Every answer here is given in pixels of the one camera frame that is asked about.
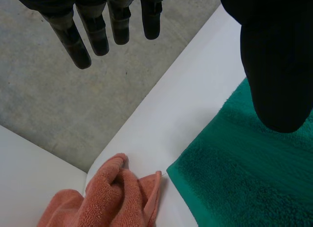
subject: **towel fold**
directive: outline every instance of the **towel fold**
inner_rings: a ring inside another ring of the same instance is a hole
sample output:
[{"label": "towel fold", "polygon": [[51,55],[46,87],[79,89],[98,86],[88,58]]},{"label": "towel fold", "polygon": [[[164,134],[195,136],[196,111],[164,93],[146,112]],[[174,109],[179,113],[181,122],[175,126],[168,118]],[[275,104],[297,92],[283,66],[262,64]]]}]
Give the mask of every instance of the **towel fold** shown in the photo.
[{"label": "towel fold", "polygon": [[244,80],[167,172],[201,227],[312,226],[313,113],[274,132]]},{"label": "towel fold", "polygon": [[86,187],[59,191],[44,211],[38,227],[152,227],[160,195],[161,172],[137,179],[122,168],[125,154],[106,161]]}]

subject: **gray floor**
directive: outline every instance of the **gray floor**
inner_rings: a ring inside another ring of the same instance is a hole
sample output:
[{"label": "gray floor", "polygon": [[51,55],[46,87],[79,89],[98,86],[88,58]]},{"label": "gray floor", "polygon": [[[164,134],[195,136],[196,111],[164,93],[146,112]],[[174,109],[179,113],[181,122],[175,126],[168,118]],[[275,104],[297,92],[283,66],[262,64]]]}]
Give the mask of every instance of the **gray floor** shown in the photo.
[{"label": "gray floor", "polygon": [[144,39],[140,1],[131,5],[131,40],[92,53],[77,69],[42,17],[17,0],[0,0],[0,125],[88,171],[142,99],[220,4],[219,0],[166,0],[161,35]]}]

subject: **teal towel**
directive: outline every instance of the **teal towel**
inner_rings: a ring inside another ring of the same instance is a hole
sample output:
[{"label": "teal towel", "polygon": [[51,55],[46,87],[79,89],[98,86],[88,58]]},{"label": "teal towel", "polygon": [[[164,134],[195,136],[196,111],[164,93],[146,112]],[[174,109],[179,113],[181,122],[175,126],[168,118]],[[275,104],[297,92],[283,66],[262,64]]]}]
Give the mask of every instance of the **teal towel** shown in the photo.
[{"label": "teal towel", "polygon": [[274,132],[245,79],[167,172],[201,227],[312,226],[313,113]]}]

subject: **pink towel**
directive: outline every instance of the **pink towel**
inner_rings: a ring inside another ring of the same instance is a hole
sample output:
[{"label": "pink towel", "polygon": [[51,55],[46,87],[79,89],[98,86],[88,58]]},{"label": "pink towel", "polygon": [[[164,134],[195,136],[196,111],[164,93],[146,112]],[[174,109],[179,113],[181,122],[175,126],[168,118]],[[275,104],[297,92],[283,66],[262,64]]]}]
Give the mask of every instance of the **pink towel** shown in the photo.
[{"label": "pink towel", "polygon": [[125,154],[106,161],[86,187],[59,191],[38,227],[152,227],[159,200],[161,172],[137,179],[122,168]]}]

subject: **black robot end effector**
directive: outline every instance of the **black robot end effector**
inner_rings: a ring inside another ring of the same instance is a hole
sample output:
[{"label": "black robot end effector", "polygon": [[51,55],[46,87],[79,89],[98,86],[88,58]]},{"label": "black robot end effector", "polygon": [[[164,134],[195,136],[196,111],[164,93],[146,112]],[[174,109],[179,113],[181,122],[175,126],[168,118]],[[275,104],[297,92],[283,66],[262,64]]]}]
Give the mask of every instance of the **black robot end effector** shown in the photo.
[{"label": "black robot end effector", "polygon": [[75,0],[19,0],[36,10],[50,23],[74,64],[85,69],[91,65],[90,56],[73,21]]},{"label": "black robot end effector", "polygon": [[113,37],[118,45],[124,45],[129,41],[129,19],[131,17],[129,6],[133,1],[108,0]]},{"label": "black robot end effector", "polygon": [[163,0],[140,0],[142,24],[148,40],[154,40],[160,35],[160,16]]},{"label": "black robot end effector", "polygon": [[93,52],[97,56],[109,52],[106,24],[102,12],[107,0],[76,0],[78,14],[83,22]]}]

